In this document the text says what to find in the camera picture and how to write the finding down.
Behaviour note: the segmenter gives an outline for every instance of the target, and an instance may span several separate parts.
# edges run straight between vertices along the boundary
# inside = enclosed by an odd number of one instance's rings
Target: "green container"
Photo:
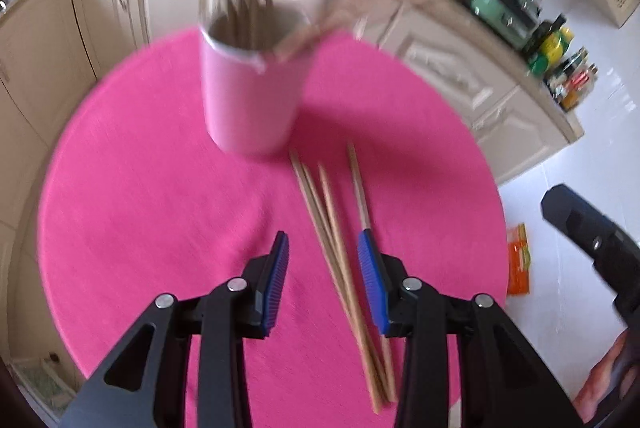
[[[469,0],[471,10],[516,50],[538,27],[537,0]]]

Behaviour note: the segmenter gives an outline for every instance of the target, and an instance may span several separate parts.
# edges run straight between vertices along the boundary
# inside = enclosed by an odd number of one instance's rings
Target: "snack bag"
[[[509,286],[507,294],[511,296],[529,294],[529,266],[531,255],[527,243],[527,230],[524,224],[507,230],[509,243]]]

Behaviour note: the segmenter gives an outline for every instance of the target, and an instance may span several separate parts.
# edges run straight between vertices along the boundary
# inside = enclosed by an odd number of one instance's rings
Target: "white tile floor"
[[[640,239],[640,10],[618,30],[585,1],[568,12],[578,46],[600,67],[578,108],[585,136],[500,189],[509,225],[525,222],[532,250],[532,294],[508,312],[570,395],[622,329],[612,294],[590,261],[540,214],[540,199],[564,182]]]

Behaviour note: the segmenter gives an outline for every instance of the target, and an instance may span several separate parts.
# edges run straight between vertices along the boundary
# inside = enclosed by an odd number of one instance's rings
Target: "cup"
[[[263,14],[258,22],[261,50],[230,46],[226,15],[200,27],[207,131],[220,150],[229,153],[267,155],[287,143],[313,63],[312,49],[286,62],[268,53],[284,36],[308,23],[302,13],[274,6],[268,18]]]

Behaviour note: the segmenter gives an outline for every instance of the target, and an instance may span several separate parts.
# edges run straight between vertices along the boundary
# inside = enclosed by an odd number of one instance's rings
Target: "pink tablecloth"
[[[371,412],[358,350],[286,153],[242,159],[220,152],[207,135],[197,43],[191,30],[123,62],[56,148],[39,253],[69,352],[89,375],[155,296],[207,294],[268,252],[284,230],[290,262],[278,323],[266,341],[245,345],[255,426],[392,426],[393,407]],[[473,137],[401,63],[336,36],[319,51],[290,144],[314,172],[318,161],[327,167],[357,269],[349,140],[381,250],[441,293],[486,292],[504,302],[504,217]],[[394,341],[398,376],[402,347]],[[460,385],[450,355],[454,401]],[[192,375],[191,427],[194,386]]]

